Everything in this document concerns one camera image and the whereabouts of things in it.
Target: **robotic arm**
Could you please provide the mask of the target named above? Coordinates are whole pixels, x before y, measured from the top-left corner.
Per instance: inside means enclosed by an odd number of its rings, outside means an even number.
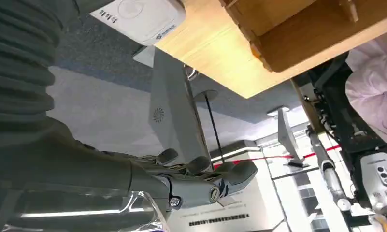
[[[63,28],[109,2],[0,1],[0,231],[137,229],[154,220],[144,199],[166,218],[243,189],[257,172],[251,162],[205,172],[204,156],[164,166],[179,157],[172,149],[142,158],[100,152],[46,116]]]

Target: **black pole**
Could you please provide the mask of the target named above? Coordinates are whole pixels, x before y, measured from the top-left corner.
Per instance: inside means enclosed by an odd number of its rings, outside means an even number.
[[[207,109],[209,110],[210,119],[212,121],[213,131],[215,132],[216,141],[217,141],[217,147],[219,148],[220,157],[222,159],[222,163],[225,163],[225,159],[223,158],[222,147],[220,146],[219,136],[217,135],[217,130],[216,130],[216,126],[215,126],[215,120],[213,120],[213,114],[212,114],[212,109],[210,108],[209,99],[207,98],[206,93],[204,93],[204,95],[205,95],[205,99],[206,99]]]

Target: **screw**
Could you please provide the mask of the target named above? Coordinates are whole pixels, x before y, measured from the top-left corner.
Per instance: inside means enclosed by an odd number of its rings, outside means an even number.
[[[219,198],[219,189],[217,187],[213,187],[210,190],[210,200],[212,202],[215,202],[217,201],[218,198]]]
[[[180,199],[176,197],[172,197],[171,200],[169,201],[169,204],[173,207],[178,206],[180,203]]]

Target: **gray carpet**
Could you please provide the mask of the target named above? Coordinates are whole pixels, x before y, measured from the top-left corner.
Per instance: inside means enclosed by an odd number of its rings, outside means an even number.
[[[66,31],[58,48],[56,65],[118,85],[150,92],[152,69],[132,59],[140,45],[91,16],[82,17]],[[250,99],[244,99],[212,79],[202,75],[192,81],[192,90],[199,93],[215,89],[218,97],[212,102],[215,112],[250,123],[268,118],[266,112],[286,105],[300,105],[290,82],[284,82]]]

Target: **transparent plastic cover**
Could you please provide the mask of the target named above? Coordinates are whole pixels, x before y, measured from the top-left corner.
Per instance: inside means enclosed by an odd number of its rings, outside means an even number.
[[[140,191],[127,197],[26,191],[13,200],[0,190],[0,225],[8,232],[169,232],[154,200]]]

